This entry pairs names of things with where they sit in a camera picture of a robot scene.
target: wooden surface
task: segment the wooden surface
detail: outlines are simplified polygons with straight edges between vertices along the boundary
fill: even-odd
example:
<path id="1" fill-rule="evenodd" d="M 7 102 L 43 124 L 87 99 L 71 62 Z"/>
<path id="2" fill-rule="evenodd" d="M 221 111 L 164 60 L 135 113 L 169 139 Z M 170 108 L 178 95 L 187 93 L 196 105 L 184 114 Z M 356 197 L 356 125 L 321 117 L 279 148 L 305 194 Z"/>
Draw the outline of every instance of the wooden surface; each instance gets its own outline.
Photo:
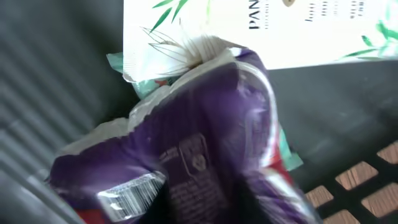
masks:
<path id="1" fill-rule="evenodd" d="M 390 162 L 398 164 L 398 142 L 381 150 L 378 156 Z M 350 190 L 377 175 L 377 170 L 365 162 L 360 162 L 349 170 L 343 172 L 336 181 L 346 190 Z M 308 200 L 315 208 L 333 199 L 333 196 L 324 186 L 319 186 L 306 194 Z M 383 217 L 393 210 L 398 210 L 398 184 L 392 183 L 376 193 L 362 200 L 362 205 L 373 215 Z M 324 220 L 327 224 L 357 224 L 359 223 L 347 210 L 342 210 Z"/>

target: ribbed gray surface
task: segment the ribbed gray surface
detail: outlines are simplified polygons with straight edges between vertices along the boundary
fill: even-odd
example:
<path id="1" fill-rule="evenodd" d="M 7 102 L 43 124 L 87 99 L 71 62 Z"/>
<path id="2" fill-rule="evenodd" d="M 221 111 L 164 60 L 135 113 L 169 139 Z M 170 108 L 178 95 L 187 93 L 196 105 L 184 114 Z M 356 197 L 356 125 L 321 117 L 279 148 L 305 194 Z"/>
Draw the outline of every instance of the ribbed gray surface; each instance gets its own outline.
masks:
<path id="1" fill-rule="evenodd" d="M 122 51 L 123 2 L 0 4 L 0 223 L 78 223 L 40 181 L 57 150 L 137 101 L 105 57 Z M 396 62 L 271 71 L 305 190 L 397 139 L 397 71 Z"/>

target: basket hole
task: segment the basket hole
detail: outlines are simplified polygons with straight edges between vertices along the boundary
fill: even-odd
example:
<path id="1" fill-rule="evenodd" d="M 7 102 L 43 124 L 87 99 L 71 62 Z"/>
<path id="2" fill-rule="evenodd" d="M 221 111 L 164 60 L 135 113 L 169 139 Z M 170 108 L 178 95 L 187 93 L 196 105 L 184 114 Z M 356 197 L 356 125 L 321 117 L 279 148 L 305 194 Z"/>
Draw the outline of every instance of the basket hole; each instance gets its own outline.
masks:
<path id="1" fill-rule="evenodd" d="M 332 194 L 324 186 L 319 186 L 311 190 L 305 196 L 307 196 L 307 199 L 315 208 L 333 199 Z"/>
<path id="2" fill-rule="evenodd" d="M 335 223 L 341 223 L 341 224 L 359 224 L 359 221 L 355 219 L 355 217 L 350 214 L 349 211 L 347 210 L 342 210 L 331 217 L 324 219 L 323 220 L 324 224 L 335 224 Z"/>
<path id="3" fill-rule="evenodd" d="M 389 184 L 364 198 L 362 205 L 378 218 L 398 210 L 398 184 Z"/>
<path id="4" fill-rule="evenodd" d="M 394 142 L 387 148 L 379 151 L 377 155 L 391 164 L 398 164 L 398 142 Z"/>
<path id="5" fill-rule="evenodd" d="M 360 162 L 337 176 L 336 181 L 346 190 L 351 190 L 377 174 L 378 172 L 375 168 L 365 162 Z"/>

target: purple package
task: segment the purple package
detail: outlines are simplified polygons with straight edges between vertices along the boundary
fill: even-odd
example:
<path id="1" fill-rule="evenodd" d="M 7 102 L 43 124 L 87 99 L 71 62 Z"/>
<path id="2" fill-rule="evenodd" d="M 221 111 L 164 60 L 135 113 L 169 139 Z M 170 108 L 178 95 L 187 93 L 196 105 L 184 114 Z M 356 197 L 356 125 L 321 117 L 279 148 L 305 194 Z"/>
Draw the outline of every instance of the purple package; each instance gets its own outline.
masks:
<path id="1" fill-rule="evenodd" d="M 247 183 L 271 223 L 316 223 L 281 167 L 279 124 L 266 69 L 251 50 L 228 49 L 130 114 L 69 145 L 49 185 L 75 210 L 136 223 L 167 184 L 179 223 L 236 223 L 234 186 Z"/>

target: barcode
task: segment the barcode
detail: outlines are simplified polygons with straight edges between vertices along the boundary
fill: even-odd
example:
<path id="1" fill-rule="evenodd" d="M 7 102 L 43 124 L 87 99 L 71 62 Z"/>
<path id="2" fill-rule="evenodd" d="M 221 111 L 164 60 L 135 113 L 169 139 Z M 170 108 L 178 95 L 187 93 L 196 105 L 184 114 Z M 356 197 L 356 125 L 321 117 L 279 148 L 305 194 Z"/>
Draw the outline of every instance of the barcode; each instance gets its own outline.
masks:
<path id="1" fill-rule="evenodd" d="M 112 222 L 120 222 L 143 215 L 165 182 L 159 172 L 145 174 L 109 190 L 99 192 L 97 198 Z"/>

